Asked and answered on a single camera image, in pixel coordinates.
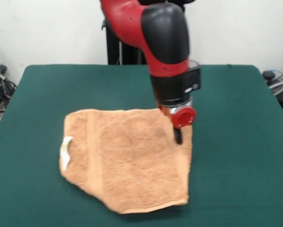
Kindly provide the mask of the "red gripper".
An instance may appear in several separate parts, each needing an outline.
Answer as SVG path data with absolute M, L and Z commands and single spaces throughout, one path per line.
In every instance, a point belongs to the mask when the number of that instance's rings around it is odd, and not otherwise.
M 190 105 L 181 105 L 168 108 L 159 105 L 158 108 L 167 116 L 173 124 L 174 139 L 177 144 L 182 144 L 181 128 L 191 125 L 196 119 L 196 110 Z

